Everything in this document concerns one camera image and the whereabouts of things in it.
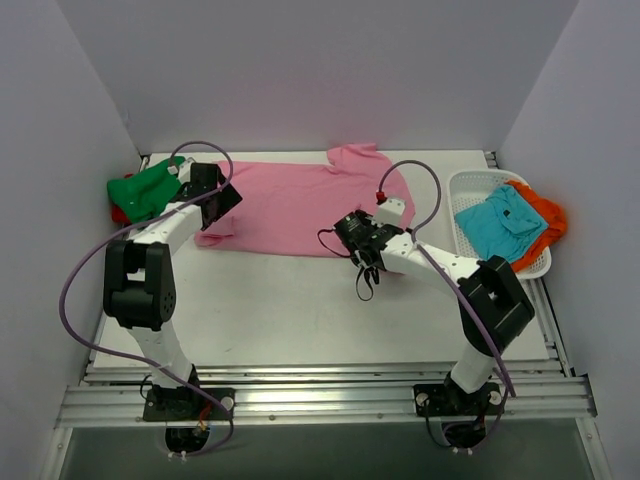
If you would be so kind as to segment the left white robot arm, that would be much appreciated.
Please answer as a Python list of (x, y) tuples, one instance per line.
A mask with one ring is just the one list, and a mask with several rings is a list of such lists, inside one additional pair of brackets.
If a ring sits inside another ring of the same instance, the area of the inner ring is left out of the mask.
[(202, 405), (198, 375), (172, 324), (177, 306), (172, 256), (195, 233), (222, 219), (242, 201), (221, 167), (187, 160), (179, 188), (154, 222), (105, 251), (103, 309), (138, 344), (152, 363), (152, 392), (179, 419)]

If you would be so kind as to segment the pink t-shirt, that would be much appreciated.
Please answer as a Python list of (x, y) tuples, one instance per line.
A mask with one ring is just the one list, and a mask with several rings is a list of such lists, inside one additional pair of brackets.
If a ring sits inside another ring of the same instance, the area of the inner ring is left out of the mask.
[(391, 160), (373, 144), (327, 151), (325, 164), (240, 161), (231, 185), (242, 201), (198, 232), (201, 248), (284, 256), (329, 257), (342, 245), (329, 229), (355, 210), (372, 214), (376, 191)]

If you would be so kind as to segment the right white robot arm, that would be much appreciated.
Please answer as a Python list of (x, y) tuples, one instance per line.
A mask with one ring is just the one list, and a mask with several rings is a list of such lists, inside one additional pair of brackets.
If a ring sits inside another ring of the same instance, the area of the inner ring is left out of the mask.
[(455, 297), (466, 346), (449, 373), (444, 400), (455, 412), (469, 411), (497, 370), (509, 395), (515, 387), (504, 352), (535, 317), (535, 309), (510, 264), (499, 256), (464, 257), (417, 239), (415, 229), (382, 224), (362, 210), (347, 214), (333, 230), (359, 274), (407, 275)]

